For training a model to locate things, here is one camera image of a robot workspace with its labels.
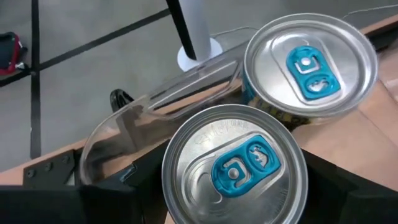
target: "blue pull tab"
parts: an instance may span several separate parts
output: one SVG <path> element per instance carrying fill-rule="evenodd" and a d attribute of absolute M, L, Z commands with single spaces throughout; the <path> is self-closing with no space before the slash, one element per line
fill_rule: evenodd
<path fill-rule="evenodd" d="M 211 179 L 220 194 L 237 197 L 248 192 L 279 167 L 280 161 L 275 151 L 262 136 L 257 135 L 220 156 L 213 164 Z"/>
<path fill-rule="evenodd" d="M 306 100 L 330 96 L 340 89 L 325 57 L 315 47 L 296 47 L 289 53 L 286 64 Z"/>

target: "drink can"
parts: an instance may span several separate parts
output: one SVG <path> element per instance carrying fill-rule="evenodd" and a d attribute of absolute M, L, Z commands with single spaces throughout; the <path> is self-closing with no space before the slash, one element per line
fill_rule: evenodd
<path fill-rule="evenodd" d="M 285 16 L 261 28 L 246 49 L 243 101 L 290 126 L 320 123 L 357 107 L 377 70 L 372 44 L 348 23 Z"/>
<path fill-rule="evenodd" d="M 271 115 L 219 105 L 187 120 L 162 164 L 176 223 L 297 223 L 307 198 L 304 156 Z"/>

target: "concrete floor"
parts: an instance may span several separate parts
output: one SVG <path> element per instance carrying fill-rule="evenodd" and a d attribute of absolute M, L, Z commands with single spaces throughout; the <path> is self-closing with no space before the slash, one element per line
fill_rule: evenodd
<path fill-rule="evenodd" d="M 204 0 L 211 33 L 261 27 L 277 17 L 318 12 L 342 17 L 350 11 L 398 0 Z M 167 8 L 164 0 L 40 0 L 40 61 L 46 62 L 103 35 Z M 362 28 L 398 13 L 364 12 L 346 20 Z M 0 32 L 14 31 L 30 47 L 30 1 L 0 1 Z M 225 49 L 251 33 L 219 37 Z M 122 88 L 137 98 L 182 73 L 180 40 L 171 16 L 101 44 L 41 71 L 42 154 L 87 137 L 111 114 L 109 94 Z M 30 77 L 0 88 L 0 171 L 29 160 Z"/>

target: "white base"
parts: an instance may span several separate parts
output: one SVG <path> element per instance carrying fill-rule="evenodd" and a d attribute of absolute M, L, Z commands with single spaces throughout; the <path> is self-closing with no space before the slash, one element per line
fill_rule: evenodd
<path fill-rule="evenodd" d="M 187 54 L 185 53 L 184 48 L 181 47 L 177 54 L 177 63 L 180 66 L 180 68 L 184 72 L 186 72 L 189 69 L 196 67 L 197 65 L 200 65 L 203 62 L 206 62 L 207 60 L 223 53 L 221 44 L 218 43 L 217 40 L 210 38 L 210 45 L 211 45 L 211 52 L 210 52 L 209 57 L 204 60 L 201 60 L 201 61 L 192 60 L 192 59 L 188 58 Z"/>

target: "white pole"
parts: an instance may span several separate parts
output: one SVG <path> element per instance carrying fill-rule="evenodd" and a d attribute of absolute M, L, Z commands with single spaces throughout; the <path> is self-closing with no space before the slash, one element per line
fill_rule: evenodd
<path fill-rule="evenodd" d="M 222 53 L 221 45 L 210 38 L 202 0 L 166 1 L 183 45 L 177 62 L 184 72 Z"/>

